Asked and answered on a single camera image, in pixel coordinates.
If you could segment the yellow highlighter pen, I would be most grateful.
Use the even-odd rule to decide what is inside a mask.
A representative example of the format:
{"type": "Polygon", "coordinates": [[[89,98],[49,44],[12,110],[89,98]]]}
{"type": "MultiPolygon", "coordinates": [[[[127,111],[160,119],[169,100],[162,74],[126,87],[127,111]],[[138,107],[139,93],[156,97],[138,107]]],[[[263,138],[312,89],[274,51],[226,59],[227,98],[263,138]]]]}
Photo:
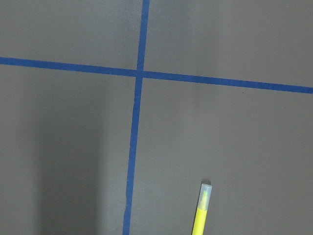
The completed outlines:
{"type": "Polygon", "coordinates": [[[211,191],[212,191],[211,185],[209,184],[201,185],[192,235],[203,235],[211,191]]]}

